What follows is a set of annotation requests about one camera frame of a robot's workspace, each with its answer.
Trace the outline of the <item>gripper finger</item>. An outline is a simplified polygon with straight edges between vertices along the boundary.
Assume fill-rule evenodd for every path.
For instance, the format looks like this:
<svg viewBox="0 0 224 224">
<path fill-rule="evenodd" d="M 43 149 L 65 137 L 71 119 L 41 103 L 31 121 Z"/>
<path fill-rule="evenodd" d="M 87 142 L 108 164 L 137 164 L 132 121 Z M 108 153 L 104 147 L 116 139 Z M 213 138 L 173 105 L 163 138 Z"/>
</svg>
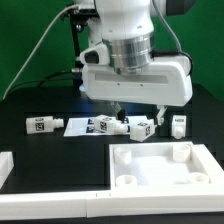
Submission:
<svg viewBox="0 0 224 224">
<path fill-rule="evenodd" d="M 125 120 L 125 110 L 121 108 L 120 104 L 118 102 L 115 103 L 115 111 L 117 113 L 117 118 L 120 121 L 124 121 Z"/>
<path fill-rule="evenodd" d="M 167 110 L 167 107 L 164 106 L 164 105 L 158 105 L 157 106 L 157 109 L 158 109 L 158 114 L 156 116 L 156 118 L 157 118 L 157 124 L 159 126 L 161 126 L 164 123 L 164 114 L 165 114 L 165 112 Z"/>
</svg>

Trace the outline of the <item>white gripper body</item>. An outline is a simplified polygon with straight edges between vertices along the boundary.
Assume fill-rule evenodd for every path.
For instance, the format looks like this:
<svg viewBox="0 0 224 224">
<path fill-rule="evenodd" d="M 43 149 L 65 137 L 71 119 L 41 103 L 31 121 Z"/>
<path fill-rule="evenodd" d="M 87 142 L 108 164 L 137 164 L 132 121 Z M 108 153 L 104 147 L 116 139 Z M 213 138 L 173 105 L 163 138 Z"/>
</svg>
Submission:
<svg viewBox="0 0 224 224">
<path fill-rule="evenodd" d="M 186 56 L 156 57 L 139 74 L 116 74 L 109 66 L 87 66 L 84 89 L 94 100 L 184 106 L 192 97 L 191 62 Z"/>
</svg>

